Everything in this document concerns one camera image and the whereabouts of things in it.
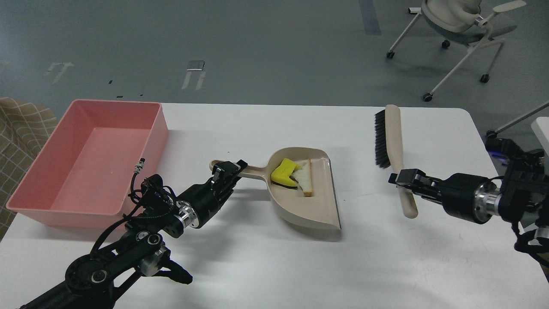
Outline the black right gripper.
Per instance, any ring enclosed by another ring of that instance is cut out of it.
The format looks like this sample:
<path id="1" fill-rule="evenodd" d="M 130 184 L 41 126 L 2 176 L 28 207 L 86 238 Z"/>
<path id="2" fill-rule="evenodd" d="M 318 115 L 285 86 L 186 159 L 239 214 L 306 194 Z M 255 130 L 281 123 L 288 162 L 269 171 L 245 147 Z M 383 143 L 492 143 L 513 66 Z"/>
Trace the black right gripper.
<path id="1" fill-rule="evenodd" d="M 441 205 L 448 215 L 465 221 L 484 224 L 492 216 L 500 215 L 497 209 L 500 192 L 486 177 L 457 173 L 442 181 L 421 170 L 406 169 L 392 173 L 388 183 Z"/>

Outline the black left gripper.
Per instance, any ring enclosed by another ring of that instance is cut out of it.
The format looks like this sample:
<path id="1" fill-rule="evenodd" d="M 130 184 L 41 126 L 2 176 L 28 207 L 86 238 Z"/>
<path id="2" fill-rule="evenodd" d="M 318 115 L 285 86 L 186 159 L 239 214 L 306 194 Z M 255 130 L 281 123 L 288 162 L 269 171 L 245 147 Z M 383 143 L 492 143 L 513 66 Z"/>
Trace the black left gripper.
<path id="1" fill-rule="evenodd" d="M 233 194 L 235 177 L 241 176 L 248 164 L 244 160 L 237 162 L 222 161 L 212 166 L 212 177 L 203 184 L 194 184 L 177 196 L 189 206 L 196 219 L 191 223 L 193 228 L 203 227 L 225 204 Z"/>

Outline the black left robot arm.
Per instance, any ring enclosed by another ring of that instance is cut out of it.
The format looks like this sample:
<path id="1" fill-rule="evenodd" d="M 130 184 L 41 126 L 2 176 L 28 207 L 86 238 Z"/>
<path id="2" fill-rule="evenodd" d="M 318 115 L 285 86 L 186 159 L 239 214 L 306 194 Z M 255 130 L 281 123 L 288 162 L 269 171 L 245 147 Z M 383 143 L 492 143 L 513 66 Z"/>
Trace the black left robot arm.
<path id="1" fill-rule="evenodd" d="M 161 231 L 178 238 L 187 227 L 203 227 L 233 194 L 247 166 L 243 160 L 218 162 L 211 178 L 180 195 L 164 185 L 159 174 L 145 178 L 139 189 L 131 182 L 129 197 L 134 209 L 106 228 L 88 254 L 68 266 L 60 284 L 22 307 L 112 309 L 146 276 L 192 283 L 192 275 L 171 259 Z"/>

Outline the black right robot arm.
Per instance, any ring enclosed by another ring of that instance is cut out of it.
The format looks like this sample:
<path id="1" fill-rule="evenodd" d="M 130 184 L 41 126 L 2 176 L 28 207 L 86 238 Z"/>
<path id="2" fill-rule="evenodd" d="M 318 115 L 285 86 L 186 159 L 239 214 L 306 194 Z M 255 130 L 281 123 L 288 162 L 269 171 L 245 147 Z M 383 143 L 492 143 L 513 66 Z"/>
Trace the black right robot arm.
<path id="1" fill-rule="evenodd" d="M 548 252 L 548 176 L 542 150 L 525 152 L 513 140 L 490 138 L 488 153 L 506 172 L 494 179 L 456 173 L 442 180 L 418 169 L 391 174 L 388 182 L 441 205 L 446 214 L 476 224 L 493 216 L 510 223 L 514 249 L 532 258 Z"/>

